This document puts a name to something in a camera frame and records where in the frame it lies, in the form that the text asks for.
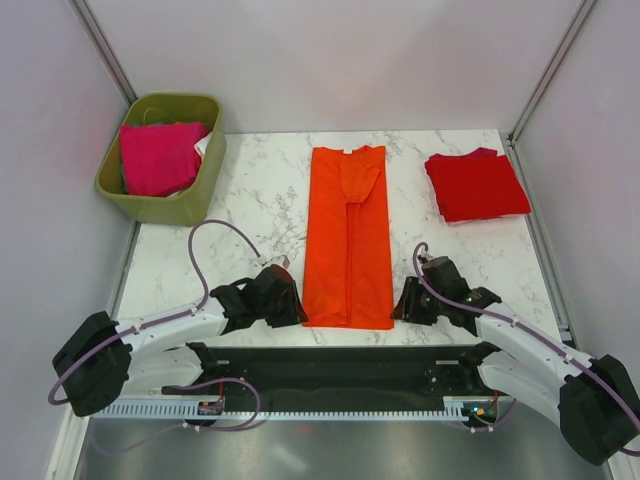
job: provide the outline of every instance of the olive green basket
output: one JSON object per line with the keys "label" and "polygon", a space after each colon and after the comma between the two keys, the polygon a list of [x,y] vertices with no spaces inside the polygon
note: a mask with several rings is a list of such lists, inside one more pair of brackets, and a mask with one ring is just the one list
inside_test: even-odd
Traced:
{"label": "olive green basket", "polygon": [[96,188],[139,222],[195,225],[207,216],[222,160],[227,150],[222,108],[205,95],[158,93],[142,97],[131,106],[123,125],[202,122],[212,132],[193,185],[172,197],[128,195],[122,177],[120,133],[111,143],[96,175]]}

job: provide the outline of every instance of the folded orange shirt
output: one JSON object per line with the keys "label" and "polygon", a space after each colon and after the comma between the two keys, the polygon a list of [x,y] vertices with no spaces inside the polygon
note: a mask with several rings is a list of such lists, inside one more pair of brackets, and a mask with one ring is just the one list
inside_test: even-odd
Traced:
{"label": "folded orange shirt", "polygon": [[309,327],[393,328],[385,147],[313,150],[303,306]]}

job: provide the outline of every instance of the white marble table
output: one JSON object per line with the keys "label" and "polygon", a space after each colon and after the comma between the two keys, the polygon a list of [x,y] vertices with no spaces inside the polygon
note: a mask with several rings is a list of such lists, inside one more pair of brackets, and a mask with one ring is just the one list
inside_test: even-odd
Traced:
{"label": "white marble table", "polygon": [[[438,213],[424,162],[434,153],[463,154],[477,147],[502,153],[495,130],[339,132],[228,135],[227,155],[209,218],[232,222],[267,257],[287,254],[301,295],[309,204],[311,150],[387,147],[394,299],[407,275],[411,254],[425,240],[434,256],[447,255],[469,285],[500,295],[522,317],[558,337],[556,321],[523,217],[447,225]],[[174,308],[201,295],[187,255],[189,228],[144,224],[123,291],[119,318]],[[255,256],[233,232],[202,227],[195,252],[210,287],[255,276]],[[220,337],[219,345],[441,345],[477,340],[447,319],[434,326],[396,322],[390,331],[301,326],[272,330],[264,322]]]}

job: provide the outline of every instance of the purple cable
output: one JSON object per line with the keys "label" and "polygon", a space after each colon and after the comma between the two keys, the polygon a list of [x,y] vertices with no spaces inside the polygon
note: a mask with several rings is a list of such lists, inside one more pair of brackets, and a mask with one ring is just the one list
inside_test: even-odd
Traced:
{"label": "purple cable", "polygon": [[[238,235],[240,235],[242,237],[242,239],[245,242],[247,242],[247,244],[249,245],[249,247],[251,247],[251,249],[254,251],[256,256],[260,257],[260,252],[258,252],[258,249],[253,244],[253,242],[249,239],[249,237],[247,237],[240,229],[238,229],[237,227],[231,225],[229,222],[225,222],[224,220],[204,220],[204,221],[198,223],[197,225],[195,225],[191,229],[191,232],[189,233],[189,241],[188,241],[187,245],[188,245],[189,259],[191,260],[191,265],[193,265],[193,269],[196,271],[196,275],[198,275],[198,278],[200,279],[200,283],[202,284],[202,289],[203,289],[202,300],[200,300],[200,302],[196,306],[197,310],[201,309],[207,303],[207,300],[209,300],[209,286],[207,285],[207,280],[204,278],[204,275],[202,274],[202,270],[200,270],[200,267],[198,266],[198,262],[196,261],[196,257],[195,257],[195,255],[193,253],[193,236],[196,233],[196,230],[198,230],[203,225],[207,225],[207,224],[210,224],[210,223],[214,223],[214,224],[217,224],[217,225],[223,225],[223,226],[225,226],[227,228],[230,228],[234,232],[236,232]],[[167,315],[166,317],[158,318],[157,320],[153,320],[153,321],[150,321],[150,322],[143,323],[140,326],[140,330],[145,330],[145,329],[147,329],[149,327],[160,325],[161,323],[169,322],[171,320],[176,320],[178,318],[182,318],[182,317],[185,317],[187,315],[191,315],[191,310],[190,309],[189,310],[184,310],[182,312],[174,313],[173,315]],[[65,372],[60,376],[60,378],[58,378],[56,383],[53,384],[53,387],[49,391],[49,395],[48,395],[48,398],[47,398],[49,403],[51,405],[63,405],[65,403],[69,403],[69,399],[68,398],[61,399],[61,400],[58,400],[58,399],[55,398],[56,393],[58,393],[58,390],[60,390],[60,387],[62,387],[64,382],[66,382],[71,375],[73,375],[82,365],[84,365],[84,363],[87,360],[89,360],[91,357],[93,357],[96,353],[100,352],[105,347],[108,347],[113,342],[115,342],[117,340],[120,340],[120,339],[126,337],[127,335],[131,335],[131,334],[135,333],[135,331],[136,331],[136,329],[134,327],[127,328],[126,330],[123,330],[122,332],[119,332],[119,333],[113,335],[112,337],[109,337],[106,340],[100,342],[98,345],[93,347],[87,353],[82,355],[78,360],[76,360],[67,370],[65,370]]]}
{"label": "purple cable", "polygon": [[[253,396],[256,397],[256,408],[253,412],[253,415],[251,415],[251,417],[248,420],[245,420],[242,423],[239,423],[238,425],[233,425],[230,427],[216,427],[215,425],[212,425],[210,427],[204,427],[201,426],[199,427],[199,430],[206,430],[209,432],[238,432],[240,430],[246,430],[247,427],[249,427],[249,425],[251,425],[251,423],[256,419],[256,417],[260,414],[260,411],[262,409],[262,405],[260,402],[260,395],[258,394],[258,391],[255,389],[255,387],[253,385],[251,385],[249,382],[242,380],[240,378],[218,378],[216,380],[210,380],[208,382],[203,382],[203,383],[198,383],[196,385],[189,385],[187,387],[180,387],[180,386],[173,386],[173,388],[177,389],[177,390],[196,390],[198,388],[202,388],[202,387],[208,387],[211,385],[217,385],[220,383],[237,383],[238,385],[242,385],[243,387],[249,389],[251,391],[251,393],[253,393]],[[176,425],[171,425],[169,427],[163,428],[162,430],[157,431],[156,433],[154,433],[153,435],[148,436],[147,438],[144,438],[136,443],[134,443],[133,445],[130,445],[126,448],[121,448],[119,450],[107,450],[103,447],[101,447],[100,445],[98,445],[96,443],[95,437],[93,435],[92,432],[88,433],[89,436],[89,442],[91,443],[91,445],[93,446],[93,448],[95,448],[98,453],[102,454],[102,455],[106,455],[108,457],[117,457],[119,455],[123,455],[125,453],[128,453],[132,450],[135,450],[136,448],[144,445],[145,443],[148,443],[152,440],[155,440],[156,438],[164,435],[165,433],[171,432],[173,430],[177,430],[179,428],[191,428],[193,430],[197,430],[198,428],[196,428],[195,425],[189,425],[189,424],[185,424],[184,423],[179,423]]]}
{"label": "purple cable", "polygon": [[[452,307],[460,308],[462,310],[467,310],[469,312],[477,313],[477,314],[480,314],[480,315],[488,315],[488,316],[496,318],[498,320],[502,320],[503,322],[507,322],[511,326],[514,326],[513,318],[511,318],[511,317],[509,317],[507,315],[503,315],[501,313],[492,312],[490,310],[483,310],[481,308],[472,307],[470,305],[465,305],[464,303],[454,302],[453,300],[449,300],[448,298],[443,297],[438,292],[436,292],[433,289],[433,287],[431,287],[431,285],[429,285],[427,283],[427,281],[425,280],[425,278],[424,278],[424,276],[422,274],[422,270],[420,269],[420,264],[419,264],[419,260],[418,260],[418,253],[420,252],[420,249],[423,248],[423,247],[425,248],[425,250],[429,249],[429,246],[427,245],[426,242],[420,242],[420,243],[418,243],[418,245],[416,245],[416,248],[413,250],[413,268],[414,268],[414,270],[416,272],[416,276],[418,277],[418,281],[420,282],[420,284],[424,288],[427,289],[427,291],[431,295],[433,295],[435,298],[437,298],[441,302],[446,303],[448,305],[451,305]],[[563,358],[565,357],[565,353],[564,353],[564,350],[562,348],[560,348],[557,345],[555,345],[553,342],[548,340],[544,335],[541,335],[540,333],[538,333],[537,331],[535,331],[534,329],[532,329],[528,325],[525,325],[525,324],[523,324],[521,322],[518,322],[518,323],[515,324],[515,326],[520,328],[521,330],[525,331],[529,335],[531,335],[533,338],[535,338],[540,343],[542,343],[543,345],[548,347],[554,353],[557,353],[559,356],[561,356]],[[600,378],[598,375],[596,375],[591,370],[589,370],[588,367],[586,367],[585,365],[582,365],[577,360],[572,358],[571,360],[569,360],[569,362],[571,363],[571,365],[573,365],[574,367],[578,368],[581,372],[583,372],[585,375],[587,375],[589,378],[591,378],[594,382],[596,382],[598,384],[598,386],[600,386],[605,392],[607,392],[608,395],[611,396],[611,398],[613,398],[615,400],[615,402],[620,406],[622,411],[629,417],[629,419],[633,423],[634,427],[636,427],[636,430],[640,434],[640,420],[638,419],[636,414],[633,412],[631,407],[627,404],[627,402],[625,402],[624,399],[620,395],[618,395],[618,392],[616,392],[613,388],[611,388],[609,386],[609,384],[607,384],[607,382],[605,382],[602,378]],[[622,453],[624,453],[626,455],[630,455],[632,457],[640,457],[640,452],[635,452],[633,450],[628,450],[626,448],[622,448],[622,449],[620,449],[620,451]]]}

